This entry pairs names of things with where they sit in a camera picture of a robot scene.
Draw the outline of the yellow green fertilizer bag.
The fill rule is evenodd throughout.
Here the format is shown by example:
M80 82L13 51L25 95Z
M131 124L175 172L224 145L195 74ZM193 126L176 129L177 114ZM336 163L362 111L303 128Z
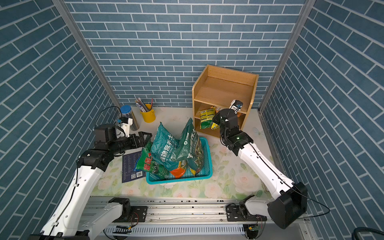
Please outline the yellow green fertilizer bag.
M218 124L212 122L212 125L211 125L211 129L212 130L216 130L216 129L219 129L219 128L220 128L220 126Z
M213 125L213 118L216 111L212 108L199 111L200 113L200 129L208 129Z

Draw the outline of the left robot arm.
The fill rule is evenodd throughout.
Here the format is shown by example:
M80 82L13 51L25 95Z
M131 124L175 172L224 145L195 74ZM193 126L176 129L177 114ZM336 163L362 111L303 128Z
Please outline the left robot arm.
M133 218L128 198L112 198L90 220L81 223L81 216L94 187L119 154L145 147L152 134L129 133L127 124L103 124L94 128L94 147L83 152L78 161L72 182L57 209L38 234L30 240L93 240L112 222L130 221Z

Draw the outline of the dark green soil bag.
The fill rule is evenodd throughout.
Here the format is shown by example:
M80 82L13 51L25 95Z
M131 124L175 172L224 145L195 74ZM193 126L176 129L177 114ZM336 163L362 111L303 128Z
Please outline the dark green soil bag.
M203 147L192 118L189 118L181 133L175 156L177 162L185 163L190 168L193 176L199 174L204 166Z

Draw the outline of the small green red-lettered soil bag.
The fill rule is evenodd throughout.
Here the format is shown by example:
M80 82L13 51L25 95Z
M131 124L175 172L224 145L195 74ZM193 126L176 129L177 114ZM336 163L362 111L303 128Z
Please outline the small green red-lettered soil bag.
M170 176L170 172L163 165L160 165L155 161L151 154L152 144L151 141L148 141L146 146L143 147L141 156L137 160L135 170L152 173L160 178L160 180L167 180Z

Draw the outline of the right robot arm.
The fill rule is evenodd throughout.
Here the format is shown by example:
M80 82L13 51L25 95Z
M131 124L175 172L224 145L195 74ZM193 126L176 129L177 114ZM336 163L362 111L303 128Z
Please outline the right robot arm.
M224 146L244 161L261 179L273 200L262 207L252 197L245 201L251 215L270 217L281 229L286 229L307 212L308 200L326 209L325 213L311 216L317 218L330 213L326 205L308 197L308 189L302 183L295 183L278 170L259 150L253 139L240 130L238 117L233 109L223 109L213 117L213 123L220 128L220 139Z

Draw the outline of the teal and orange soil bag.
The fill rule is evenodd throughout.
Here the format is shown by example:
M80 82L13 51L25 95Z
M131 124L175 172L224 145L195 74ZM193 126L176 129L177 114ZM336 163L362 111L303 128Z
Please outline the teal and orange soil bag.
M151 147L151 154L153 159L168 170L175 179L181 178L188 166L187 160L178 158L179 143L180 141L160 123Z

